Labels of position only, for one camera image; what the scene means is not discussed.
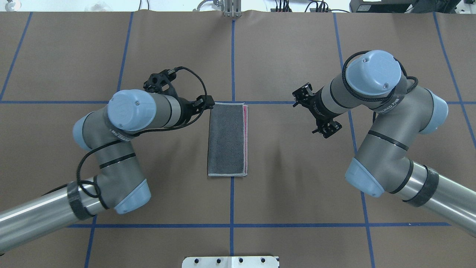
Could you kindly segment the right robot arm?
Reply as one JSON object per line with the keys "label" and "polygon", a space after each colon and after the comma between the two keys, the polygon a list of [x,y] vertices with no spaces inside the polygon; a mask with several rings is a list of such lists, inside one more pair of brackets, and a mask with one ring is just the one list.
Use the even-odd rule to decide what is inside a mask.
{"label": "right robot arm", "polygon": [[309,110],[314,133],[324,138],[342,128],[336,117],[359,106],[371,110],[374,120],[347,168],[347,182],[372,197],[396,195],[475,236],[475,192],[406,156],[419,134],[433,133],[445,122],[447,102],[419,86],[392,54],[356,52],[317,92],[306,83],[292,95],[293,106]]}

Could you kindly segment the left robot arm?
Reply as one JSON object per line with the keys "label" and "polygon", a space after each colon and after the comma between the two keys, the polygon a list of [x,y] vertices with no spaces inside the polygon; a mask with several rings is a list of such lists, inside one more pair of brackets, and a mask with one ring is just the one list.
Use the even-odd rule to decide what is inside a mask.
{"label": "left robot arm", "polygon": [[215,104],[211,95],[194,101],[169,93],[120,90],[99,110],[76,122],[73,137],[87,151],[73,181],[1,212],[1,254],[113,208],[126,214],[151,197],[132,140],[148,132],[187,127]]}

